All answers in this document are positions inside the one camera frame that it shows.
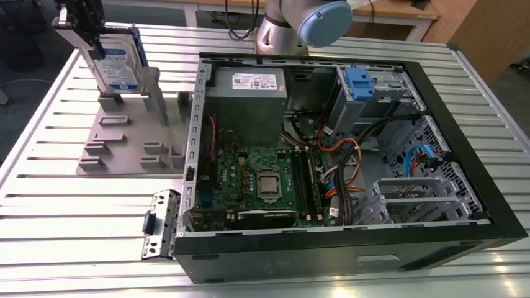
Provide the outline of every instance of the wooden desk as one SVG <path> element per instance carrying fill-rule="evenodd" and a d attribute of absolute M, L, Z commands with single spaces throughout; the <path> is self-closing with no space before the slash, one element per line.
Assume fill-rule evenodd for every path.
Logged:
<path fill-rule="evenodd" d="M 104 0 L 112 4 L 154 7 L 173 7 L 184 10 L 188 27 L 197 26 L 197 11 L 224 11 L 224 0 Z M 259 1 L 259 13 L 265 13 L 265 0 Z M 228 0 L 228 11 L 248 14 L 252 0 Z M 439 19 L 439 13 L 428 3 L 421 11 L 411 7 L 409 1 L 379 0 L 373 3 L 375 23 L 407 25 L 412 27 L 407 41 L 420 42 L 432 21 Z M 371 7 L 365 5 L 353 10 L 353 22 L 368 22 Z"/>

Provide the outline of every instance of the hard drive label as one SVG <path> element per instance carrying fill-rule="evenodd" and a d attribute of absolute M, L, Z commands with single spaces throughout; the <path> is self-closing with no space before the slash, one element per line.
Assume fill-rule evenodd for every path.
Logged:
<path fill-rule="evenodd" d="M 98 64 L 102 80 L 114 89 L 136 89 L 138 83 L 128 66 L 126 51 L 121 48 L 104 49 L 105 58 L 94 60 Z"/>

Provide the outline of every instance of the metal bracket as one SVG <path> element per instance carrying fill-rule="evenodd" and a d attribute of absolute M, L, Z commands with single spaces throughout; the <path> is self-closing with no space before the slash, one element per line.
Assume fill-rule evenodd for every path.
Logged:
<path fill-rule="evenodd" d="M 172 189 L 160 191 L 152 196 L 150 209 L 145 213 L 141 230 L 145 235 L 142 260 L 156 257 L 172 258 L 178 204 L 180 194 Z"/>

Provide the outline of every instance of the ram slot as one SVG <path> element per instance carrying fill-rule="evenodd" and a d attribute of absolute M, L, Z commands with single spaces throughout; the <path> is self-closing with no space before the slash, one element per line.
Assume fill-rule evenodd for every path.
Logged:
<path fill-rule="evenodd" d="M 311 156 L 307 154 L 305 151 L 300 152 L 300 161 L 301 161 L 301 170 L 303 170 L 303 181 L 304 181 L 304 189 L 305 189 L 305 205 L 307 205 L 307 212 L 311 215 L 316 215 L 316 200 L 315 200 L 315 194 L 312 193 L 312 171 L 311 171 L 311 166 L 312 161 L 311 161 Z"/>
<path fill-rule="evenodd" d="M 292 152 L 291 162 L 300 216 L 305 219 L 311 219 L 311 215 L 316 214 L 316 205 L 312 194 L 312 184 L 309 181 L 311 169 L 307 165 L 305 152 Z"/>
<path fill-rule="evenodd" d="M 300 214 L 300 218 L 305 218 L 307 216 L 307 202 L 305 202 L 305 187 L 304 187 L 304 179 L 303 179 L 303 161 L 300 159 L 300 153 L 291 152 L 291 164 L 292 164 L 292 182 L 295 184 L 295 192 L 296 192 L 296 202 L 297 202 L 297 212 Z"/>

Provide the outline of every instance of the hard drive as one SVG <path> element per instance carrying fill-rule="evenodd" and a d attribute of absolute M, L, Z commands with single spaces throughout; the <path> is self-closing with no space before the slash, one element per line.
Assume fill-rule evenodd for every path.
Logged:
<path fill-rule="evenodd" d="M 88 60 L 100 91 L 104 94 L 144 93 L 142 68 L 146 66 L 138 30 L 105 28 L 100 35 L 104 58 Z"/>

